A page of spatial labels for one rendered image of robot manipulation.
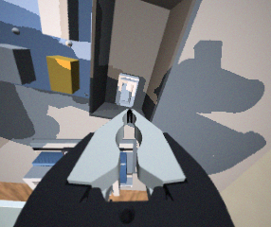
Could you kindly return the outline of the yellow rectangular block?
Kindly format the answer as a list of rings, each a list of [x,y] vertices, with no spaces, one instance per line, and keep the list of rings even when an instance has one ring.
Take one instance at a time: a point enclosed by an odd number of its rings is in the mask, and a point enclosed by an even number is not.
[[[73,95],[80,89],[79,60],[47,56],[46,62],[51,91]]]

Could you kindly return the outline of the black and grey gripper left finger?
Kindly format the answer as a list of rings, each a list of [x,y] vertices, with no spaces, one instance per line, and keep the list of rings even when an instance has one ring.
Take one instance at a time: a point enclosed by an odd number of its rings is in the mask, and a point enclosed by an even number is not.
[[[119,143],[129,123],[126,109],[69,150],[36,185],[13,227],[40,227],[63,209],[87,202],[99,187],[106,201],[120,173]],[[123,126],[124,124],[124,126]]]

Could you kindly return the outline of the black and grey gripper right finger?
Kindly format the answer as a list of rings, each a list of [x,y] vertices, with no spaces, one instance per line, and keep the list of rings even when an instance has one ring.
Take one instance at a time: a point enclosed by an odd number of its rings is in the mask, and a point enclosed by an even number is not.
[[[146,185],[148,200],[156,186],[165,189],[167,201],[187,205],[214,227],[235,227],[215,184],[168,133],[134,109],[130,110],[135,139],[138,179]]]

